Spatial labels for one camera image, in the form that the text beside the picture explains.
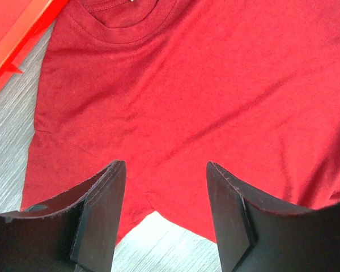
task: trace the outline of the crew neckline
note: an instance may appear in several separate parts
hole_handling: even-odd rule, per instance
[[[112,44],[129,44],[156,32],[167,21],[176,1],[158,0],[143,20],[129,27],[119,28],[109,28],[103,25],[84,8],[80,0],[70,0],[65,10],[81,28],[95,39]]]

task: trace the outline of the orange-red container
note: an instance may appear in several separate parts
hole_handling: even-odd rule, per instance
[[[0,90],[67,0],[0,0]]]

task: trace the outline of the red t-shirt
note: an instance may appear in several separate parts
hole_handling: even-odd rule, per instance
[[[41,69],[23,208],[126,161],[119,240],[157,210],[215,241],[206,164],[340,201],[340,1],[70,0]]]

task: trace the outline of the gray wood grain surface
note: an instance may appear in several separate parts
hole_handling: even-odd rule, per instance
[[[33,137],[40,66],[52,27],[0,92],[0,213],[17,210]],[[152,213],[116,247],[113,272],[218,272],[216,244]]]

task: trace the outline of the black plastic part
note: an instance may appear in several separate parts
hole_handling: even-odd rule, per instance
[[[340,272],[340,203],[293,205],[215,163],[207,185],[224,272]]]
[[[93,178],[27,211],[0,214],[0,272],[73,272],[82,265],[82,271],[110,271],[125,179],[125,163],[114,161]],[[89,253],[97,266],[87,262]]]

